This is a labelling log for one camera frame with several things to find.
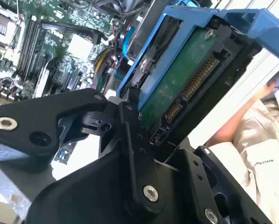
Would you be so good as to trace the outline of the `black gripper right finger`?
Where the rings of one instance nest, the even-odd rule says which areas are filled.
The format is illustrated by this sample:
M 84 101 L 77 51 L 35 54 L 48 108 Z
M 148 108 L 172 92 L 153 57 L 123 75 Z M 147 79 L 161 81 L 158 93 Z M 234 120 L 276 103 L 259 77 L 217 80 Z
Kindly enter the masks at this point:
M 175 150 L 168 162 L 181 172 L 190 223 L 270 223 L 268 217 L 208 148 Z

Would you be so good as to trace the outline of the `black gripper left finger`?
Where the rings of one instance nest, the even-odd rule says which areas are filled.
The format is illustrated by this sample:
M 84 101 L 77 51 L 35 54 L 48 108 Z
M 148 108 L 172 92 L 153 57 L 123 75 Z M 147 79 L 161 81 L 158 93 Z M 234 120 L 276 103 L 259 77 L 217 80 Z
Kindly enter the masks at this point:
M 118 105 L 94 89 L 82 89 L 0 106 L 0 161 L 27 172 L 44 170 L 61 147 L 100 136 L 103 156 L 122 147 L 145 147 L 138 95 Z

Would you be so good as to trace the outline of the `person's bare hand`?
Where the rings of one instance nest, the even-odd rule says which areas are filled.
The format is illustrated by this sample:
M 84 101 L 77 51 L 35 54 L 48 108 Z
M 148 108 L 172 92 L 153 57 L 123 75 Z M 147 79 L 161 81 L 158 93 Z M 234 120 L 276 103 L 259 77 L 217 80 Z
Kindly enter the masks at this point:
M 259 91 L 257 93 L 258 99 L 263 99 L 263 98 L 267 97 L 269 94 L 271 94 L 271 92 L 274 91 L 275 87 L 276 87 L 275 82 L 266 83 L 262 88 L 259 89 Z

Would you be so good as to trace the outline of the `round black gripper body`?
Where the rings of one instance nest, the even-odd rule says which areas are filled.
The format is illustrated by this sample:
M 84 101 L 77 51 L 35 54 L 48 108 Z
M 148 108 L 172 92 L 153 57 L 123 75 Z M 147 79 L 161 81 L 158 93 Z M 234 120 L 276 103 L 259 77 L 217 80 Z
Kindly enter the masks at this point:
M 159 163 L 145 147 L 122 147 L 46 187 L 29 224 L 185 224 L 191 218 L 191 152 Z

